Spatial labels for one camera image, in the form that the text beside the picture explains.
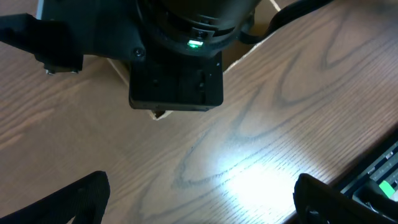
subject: cardboard box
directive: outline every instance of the cardboard box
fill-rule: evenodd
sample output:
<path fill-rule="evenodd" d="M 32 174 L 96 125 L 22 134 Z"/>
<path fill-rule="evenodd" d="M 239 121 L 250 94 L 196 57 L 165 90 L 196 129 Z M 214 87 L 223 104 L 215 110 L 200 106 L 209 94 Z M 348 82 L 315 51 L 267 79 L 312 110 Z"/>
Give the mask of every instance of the cardboard box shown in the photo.
<path fill-rule="evenodd" d="M 268 24 L 274 15 L 278 12 L 279 7 L 273 0 L 262 0 L 256 8 L 255 24 L 250 30 L 253 35 L 262 35 L 268 28 Z M 239 62 L 243 56 L 248 54 L 253 45 L 245 45 L 239 41 L 235 41 L 231 46 L 223 51 L 223 70 L 227 69 Z M 120 61 L 108 59 L 115 71 L 119 74 L 123 82 L 129 86 L 130 74 L 127 65 Z M 172 111 L 148 111 L 154 120 L 166 118 Z"/>

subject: black plastic part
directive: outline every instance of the black plastic part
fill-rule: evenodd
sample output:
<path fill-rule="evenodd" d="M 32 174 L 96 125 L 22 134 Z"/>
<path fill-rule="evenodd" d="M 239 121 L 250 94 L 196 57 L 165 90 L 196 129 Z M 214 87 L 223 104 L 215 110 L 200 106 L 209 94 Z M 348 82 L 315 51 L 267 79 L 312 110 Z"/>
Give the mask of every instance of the black plastic part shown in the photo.
<path fill-rule="evenodd" d="M 156 42 L 184 55 L 213 56 L 236 40 L 261 0 L 141 0 L 145 29 Z M 189 40 L 203 47 L 190 49 Z"/>
<path fill-rule="evenodd" d="M 142 47 L 139 12 L 132 0 L 43 0 L 43 21 L 62 21 L 82 54 L 132 60 Z"/>
<path fill-rule="evenodd" d="M 61 21 L 40 21 L 29 14 L 0 17 L 0 41 L 55 67 L 81 70 L 83 54 Z"/>
<path fill-rule="evenodd" d="M 26 208 L 0 219 L 0 224 L 100 224 L 110 195 L 108 177 L 96 171 Z"/>
<path fill-rule="evenodd" d="M 369 179 L 355 191 L 353 199 L 363 203 L 365 206 L 369 206 L 380 214 L 393 220 L 398 220 L 398 203 L 390 200 L 374 180 Z"/>
<path fill-rule="evenodd" d="M 212 58 L 174 58 L 172 52 L 167 52 L 156 58 L 146 54 L 131 63 L 132 108 L 208 111 L 222 104 L 221 52 Z"/>
<path fill-rule="evenodd" d="M 396 223 L 345 197 L 308 174 L 300 174 L 294 187 L 294 204 L 301 224 Z"/>

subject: wooden table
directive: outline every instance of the wooden table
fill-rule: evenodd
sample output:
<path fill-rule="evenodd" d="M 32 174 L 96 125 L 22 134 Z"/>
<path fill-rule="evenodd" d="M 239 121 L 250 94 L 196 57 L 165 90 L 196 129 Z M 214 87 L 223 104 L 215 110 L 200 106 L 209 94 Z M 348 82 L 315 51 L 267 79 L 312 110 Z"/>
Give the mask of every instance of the wooden table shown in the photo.
<path fill-rule="evenodd" d="M 226 72 L 222 106 L 161 121 L 130 109 L 104 58 L 49 77 L 1 44 L 0 216 L 104 170 L 103 223 L 282 222 L 300 173 L 335 180 L 398 122 L 397 11 L 335 1 Z"/>

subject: wood grain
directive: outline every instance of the wood grain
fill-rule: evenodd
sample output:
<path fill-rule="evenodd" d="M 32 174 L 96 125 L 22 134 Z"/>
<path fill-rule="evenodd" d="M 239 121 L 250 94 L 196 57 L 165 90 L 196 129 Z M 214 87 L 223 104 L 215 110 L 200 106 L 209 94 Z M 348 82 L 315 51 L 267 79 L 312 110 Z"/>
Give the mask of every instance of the wood grain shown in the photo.
<path fill-rule="evenodd" d="M 103 223 L 282 222 L 300 173 L 333 181 L 398 122 L 397 11 L 335 1 L 226 72 L 222 106 L 160 121 L 106 59 L 48 77 L 1 44 L 0 216 L 105 170 Z"/>

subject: green led light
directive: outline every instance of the green led light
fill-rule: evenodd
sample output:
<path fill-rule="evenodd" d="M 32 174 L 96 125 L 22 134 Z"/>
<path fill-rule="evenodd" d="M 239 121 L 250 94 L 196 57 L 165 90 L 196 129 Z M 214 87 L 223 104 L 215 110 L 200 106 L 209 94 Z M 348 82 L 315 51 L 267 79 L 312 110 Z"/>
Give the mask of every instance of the green led light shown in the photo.
<path fill-rule="evenodd" d="M 201 47 L 202 45 L 203 45 L 202 41 L 190 40 L 188 42 L 188 46 L 190 46 L 191 48 L 198 48 Z"/>
<path fill-rule="evenodd" d="M 383 180 L 383 182 L 381 182 L 381 184 L 379 185 L 379 187 L 381 188 L 381 190 L 387 195 L 387 197 L 391 197 L 396 191 L 391 187 L 391 185 Z"/>

